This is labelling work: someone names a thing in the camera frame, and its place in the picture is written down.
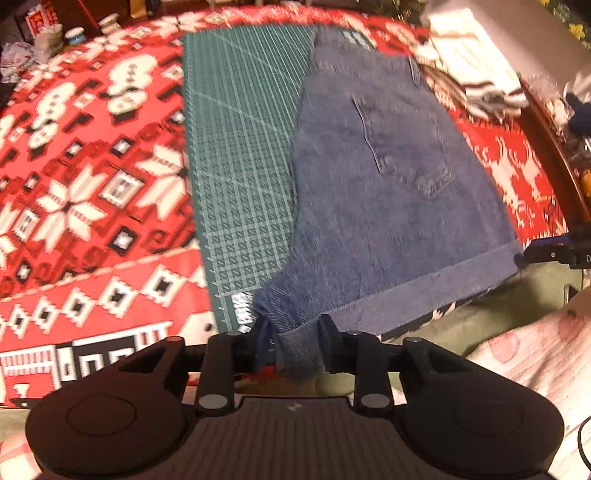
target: belt loop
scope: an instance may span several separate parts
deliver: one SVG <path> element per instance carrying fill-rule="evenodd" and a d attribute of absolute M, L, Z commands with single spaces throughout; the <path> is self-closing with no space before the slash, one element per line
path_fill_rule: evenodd
<path fill-rule="evenodd" d="M 421 86 L 422 75 L 421 71 L 418 69 L 417 62 L 414 60 L 414 58 L 409 57 L 408 64 L 410 65 L 410 74 L 413 77 L 413 83 L 415 87 L 419 88 Z"/>

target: yellow flower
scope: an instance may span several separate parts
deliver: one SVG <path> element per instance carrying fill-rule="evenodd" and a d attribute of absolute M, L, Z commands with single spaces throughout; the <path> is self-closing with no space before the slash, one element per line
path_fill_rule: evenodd
<path fill-rule="evenodd" d="M 570 32 L 577 37 L 578 40 L 581 40 L 585 37 L 585 31 L 583 30 L 583 26 L 581 24 L 569 24 Z"/>

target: round black disc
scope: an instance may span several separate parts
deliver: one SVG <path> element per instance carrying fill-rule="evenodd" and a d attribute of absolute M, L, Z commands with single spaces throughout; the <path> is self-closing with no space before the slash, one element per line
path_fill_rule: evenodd
<path fill-rule="evenodd" d="M 474 374 L 427 383 L 402 424 L 426 461 L 464 478 L 520 478 L 548 468 L 564 433 L 560 413 L 544 397 Z"/>
<path fill-rule="evenodd" d="M 31 411 L 27 440 L 44 468 L 74 478 L 125 475 L 179 444 L 182 407 L 162 386 L 126 372 L 93 380 L 58 390 Z"/>

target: folded denim hem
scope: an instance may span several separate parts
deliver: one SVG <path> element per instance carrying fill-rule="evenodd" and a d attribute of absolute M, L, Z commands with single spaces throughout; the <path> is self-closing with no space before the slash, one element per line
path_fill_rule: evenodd
<path fill-rule="evenodd" d="M 340 330 L 381 335 L 441 308 L 483 293 L 515 275 L 515 257 L 523 253 L 513 240 L 461 263 L 416 278 L 328 312 Z"/>

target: black cable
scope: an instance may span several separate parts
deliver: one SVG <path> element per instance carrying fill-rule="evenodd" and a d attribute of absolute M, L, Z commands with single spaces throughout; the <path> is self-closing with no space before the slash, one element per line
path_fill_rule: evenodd
<path fill-rule="evenodd" d="M 591 471 L 591 462 L 589 462 L 589 459 L 587 458 L 587 456 L 585 455 L 585 452 L 583 450 L 583 428 L 585 427 L 585 425 L 587 425 L 589 422 L 591 421 L 591 417 L 589 417 L 588 419 L 586 419 L 581 426 L 579 427 L 579 433 L 577 434 L 577 445 L 579 447 L 579 455 L 581 456 L 581 459 L 583 460 L 583 463 L 585 464 L 585 466 L 589 469 L 589 471 Z"/>

